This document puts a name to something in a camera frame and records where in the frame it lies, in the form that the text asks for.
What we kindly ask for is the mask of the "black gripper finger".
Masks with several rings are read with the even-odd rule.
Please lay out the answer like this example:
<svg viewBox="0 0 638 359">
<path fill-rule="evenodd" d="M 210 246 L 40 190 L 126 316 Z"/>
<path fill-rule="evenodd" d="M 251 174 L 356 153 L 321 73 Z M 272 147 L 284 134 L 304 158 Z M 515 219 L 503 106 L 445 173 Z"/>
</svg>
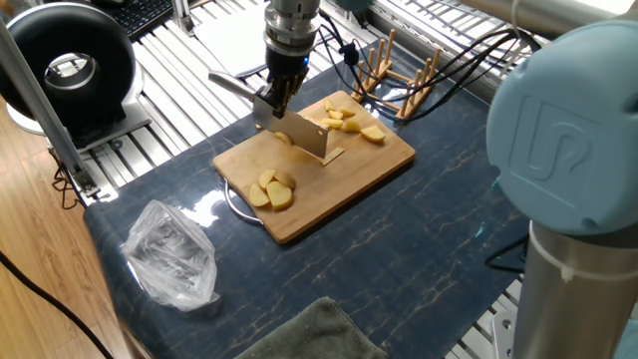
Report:
<svg viewBox="0 0 638 359">
<path fill-rule="evenodd" d="M 275 82 L 267 83 L 255 93 L 254 113 L 257 118 L 281 119 L 287 107 L 285 89 Z"/>
<path fill-rule="evenodd" d="M 307 71 L 291 76 L 287 82 L 287 103 L 290 103 L 292 98 L 299 92 L 305 78 Z"/>
</svg>

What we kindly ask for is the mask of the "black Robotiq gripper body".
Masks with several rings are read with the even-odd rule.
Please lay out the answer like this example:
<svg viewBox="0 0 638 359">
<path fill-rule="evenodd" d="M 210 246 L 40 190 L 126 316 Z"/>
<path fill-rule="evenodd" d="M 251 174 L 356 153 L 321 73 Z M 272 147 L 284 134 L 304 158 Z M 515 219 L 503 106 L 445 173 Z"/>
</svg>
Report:
<svg viewBox="0 0 638 359">
<path fill-rule="evenodd" d="M 308 72 L 309 56 L 282 55 L 270 48 L 266 49 L 266 66 L 269 74 L 268 83 L 294 80 L 300 84 Z"/>
</svg>

